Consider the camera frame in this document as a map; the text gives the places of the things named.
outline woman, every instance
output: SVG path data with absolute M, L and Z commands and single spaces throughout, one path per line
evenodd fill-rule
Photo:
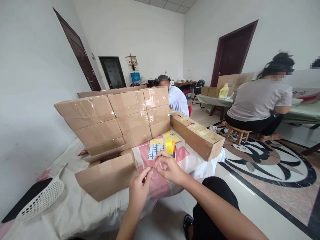
M 234 94 L 234 104 L 225 114 L 226 123 L 258 133 L 262 141 L 280 140 L 274 133 L 282 114 L 291 109 L 292 87 L 283 82 L 285 75 L 293 72 L 294 61 L 287 53 L 277 54 L 257 79 L 242 84 Z
M 159 163 L 165 164 L 162 169 Z M 183 228 L 187 240 L 267 240 L 238 206 L 236 196 L 224 180 L 209 177 L 202 184 L 184 172 L 172 156 L 161 151 L 156 156 L 154 167 L 145 168 L 132 179 L 129 187 L 129 206 L 117 236 L 117 240 L 134 239 L 140 215 L 147 199 L 150 179 L 157 171 L 165 179 L 182 186 L 196 200 L 193 217 L 186 215 Z

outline green tablecloth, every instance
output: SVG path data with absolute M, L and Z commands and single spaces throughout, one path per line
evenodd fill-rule
M 198 100 L 210 111 L 213 106 L 231 107 L 232 99 L 223 100 L 203 95 L 197 95 Z M 283 122 L 297 124 L 320 124 L 320 101 L 314 104 L 301 103 L 284 115 Z

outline yellow bottle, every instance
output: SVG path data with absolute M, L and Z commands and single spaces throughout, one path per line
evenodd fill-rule
M 221 88 L 218 98 L 219 99 L 226 98 L 228 96 L 228 92 L 229 92 L 229 87 L 228 87 L 228 84 L 226 83 L 224 87 Z

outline hair bun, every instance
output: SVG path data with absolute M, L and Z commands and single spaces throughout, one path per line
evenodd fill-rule
M 287 61 L 292 55 L 289 55 L 288 53 L 281 52 L 275 55 L 272 59 L 273 62 L 284 62 Z

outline ceiling tile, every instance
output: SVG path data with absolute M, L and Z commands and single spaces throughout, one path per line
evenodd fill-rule
M 184 0 L 184 2 L 182 3 L 182 6 L 184 7 L 192 7 L 197 0 Z
M 150 0 L 135 0 L 137 2 L 143 2 L 143 3 L 146 3 L 146 4 L 149 4 Z
M 178 13 L 182 13 L 182 14 L 186 14 L 186 12 L 189 10 L 190 8 L 184 7 L 184 6 L 180 6 L 177 10 Z
M 163 8 L 167 1 L 164 0 L 150 0 L 150 5 Z
M 174 4 L 178 4 L 181 5 L 181 3 L 183 3 L 184 0 L 168 0 L 168 2 L 172 2 Z
M 167 10 L 175 12 L 175 11 L 178 10 L 179 7 L 180 6 L 177 5 L 177 4 L 167 2 L 166 5 L 164 6 L 164 9 L 167 9 Z

